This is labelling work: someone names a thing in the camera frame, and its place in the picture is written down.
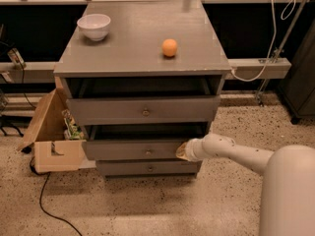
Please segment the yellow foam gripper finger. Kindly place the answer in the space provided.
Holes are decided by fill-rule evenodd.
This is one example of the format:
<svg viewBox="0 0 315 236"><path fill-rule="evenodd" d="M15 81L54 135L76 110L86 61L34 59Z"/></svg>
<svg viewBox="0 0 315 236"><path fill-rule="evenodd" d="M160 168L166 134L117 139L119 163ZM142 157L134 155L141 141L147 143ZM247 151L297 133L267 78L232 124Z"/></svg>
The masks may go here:
<svg viewBox="0 0 315 236"><path fill-rule="evenodd" d="M188 157L186 155L186 146L187 143L183 143L177 150L176 150L176 156L180 159L187 160Z"/></svg>

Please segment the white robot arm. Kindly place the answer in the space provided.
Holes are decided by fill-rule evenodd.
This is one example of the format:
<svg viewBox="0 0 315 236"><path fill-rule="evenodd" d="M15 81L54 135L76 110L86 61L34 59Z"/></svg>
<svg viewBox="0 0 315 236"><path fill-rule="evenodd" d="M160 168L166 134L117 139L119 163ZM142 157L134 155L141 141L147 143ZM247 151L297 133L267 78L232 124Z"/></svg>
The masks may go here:
<svg viewBox="0 0 315 236"><path fill-rule="evenodd" d="M188 161L226 157L263 176L259 236L315 236L315 149L291 145L276 151L237 144L209 133L181 145Z"/></svg>

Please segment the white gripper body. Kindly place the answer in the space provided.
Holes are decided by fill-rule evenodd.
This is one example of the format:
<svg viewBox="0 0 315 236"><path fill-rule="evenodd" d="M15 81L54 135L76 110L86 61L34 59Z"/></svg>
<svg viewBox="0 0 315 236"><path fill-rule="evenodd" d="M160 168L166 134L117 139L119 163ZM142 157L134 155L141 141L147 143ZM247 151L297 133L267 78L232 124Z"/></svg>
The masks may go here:
<svg viewBox="0 0 315 236"><path fill-rule="evenodd" d="M185 153L189 161L201 161L204 159L203 140L192 139L187 142Z"/></svg>

